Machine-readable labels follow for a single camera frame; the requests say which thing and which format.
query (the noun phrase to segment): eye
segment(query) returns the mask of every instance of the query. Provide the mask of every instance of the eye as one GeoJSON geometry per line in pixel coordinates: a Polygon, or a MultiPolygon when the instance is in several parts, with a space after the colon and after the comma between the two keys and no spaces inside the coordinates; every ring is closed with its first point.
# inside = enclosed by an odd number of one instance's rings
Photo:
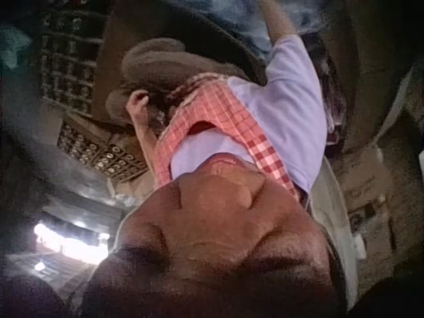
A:
{"type": "Polygon", "coordinates": [[[263,274],[268,272],[276,272],[278,270],[287,270],[294,266],[299,266],[302,261],[294,260],[292,258],[261,258],[256,260],[249,260],[240,267],[242,274],[263,274]]]}
{"type": "Polygon", "coordinates": [[[115,253],[115,257],[131,264],[135,269],[148,267],[163,272],[168,267],[168,259],[151,248],[124,246],[115,253]]]}

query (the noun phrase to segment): ceiling light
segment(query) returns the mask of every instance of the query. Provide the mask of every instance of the ceiling light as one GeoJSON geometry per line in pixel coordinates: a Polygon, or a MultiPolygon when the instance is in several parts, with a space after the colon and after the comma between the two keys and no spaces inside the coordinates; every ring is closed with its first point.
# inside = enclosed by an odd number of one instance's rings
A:
{"type": "Polygon", "coordinates": [[[37,272],[41,272],[43,269],[45,269],[46,268],[46,265],[44,265],[44,263],[43,262],[39,262],[36,266],[34,266],[34,269],[37,271],[37,272]]]}

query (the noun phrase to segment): pink checkered fabric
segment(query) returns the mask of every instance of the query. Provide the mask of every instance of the pink checkered fabric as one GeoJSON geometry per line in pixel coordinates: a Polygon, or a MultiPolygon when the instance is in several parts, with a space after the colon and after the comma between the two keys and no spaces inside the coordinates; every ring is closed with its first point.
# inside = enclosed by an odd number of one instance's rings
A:
{"type": "Polygon", "coordinates": [[[227,85],[226,77],[210,73],[200,74],[171,93],[170,97],[178,99],[179,95],[184,95],[185,98],[178,106],[170,125],[162,133],[155,150],[153,161],[157,187],[171,182],[172,156],[190,128],[205,121],[245,145],[256,166],[299,199],[276,150],[253,116],[234,96],[227,85]]]}

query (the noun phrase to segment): hand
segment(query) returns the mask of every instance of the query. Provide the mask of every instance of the hand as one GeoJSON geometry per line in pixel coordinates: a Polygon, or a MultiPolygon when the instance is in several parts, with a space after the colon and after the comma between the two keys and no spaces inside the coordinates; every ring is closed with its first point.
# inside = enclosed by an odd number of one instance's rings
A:
{"type": "Polygon", "coordinates": [[[127,111],[131,116],[132,122],[136,130],[148,129],[148,96],[147,91],[140,89],[131,93],[127,102],[127,111]]]}

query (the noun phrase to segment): pink plaid vest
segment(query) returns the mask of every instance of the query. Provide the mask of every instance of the pink plaid vest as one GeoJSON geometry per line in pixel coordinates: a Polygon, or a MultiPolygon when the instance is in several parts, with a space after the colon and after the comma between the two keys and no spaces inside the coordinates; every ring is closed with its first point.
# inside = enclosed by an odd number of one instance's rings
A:
{"type": "Polygon", "coordinates": [[[155,149],[156,187],[172,181],[172,156],[190,128],[196,123],[208,122],[243,144],[258,169],[299,200],[283,162],[253,116],[234,96],[225,76],[211,73],[195,76],[172,92],[168,99],[178,101],[179,96],[183,96],[182,102],[155,149]]]}

